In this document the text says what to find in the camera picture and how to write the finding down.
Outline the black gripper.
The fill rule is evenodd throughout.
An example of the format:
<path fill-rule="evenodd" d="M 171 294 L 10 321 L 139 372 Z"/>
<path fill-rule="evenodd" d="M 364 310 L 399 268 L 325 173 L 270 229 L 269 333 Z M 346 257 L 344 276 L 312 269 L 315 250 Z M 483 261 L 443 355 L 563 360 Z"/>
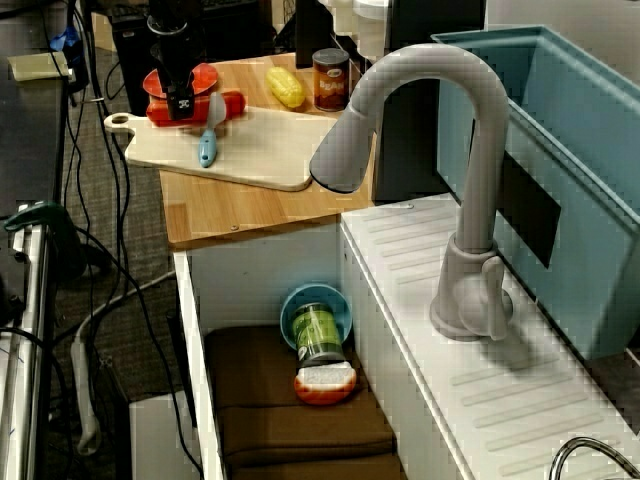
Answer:
<path fill-rule="evenodd" d="M 194 113 L 192 70 L 200 58 L 200 42 L 193 34 L 164 35 L 151 48 L 171 120 L 191 118 Z"/>

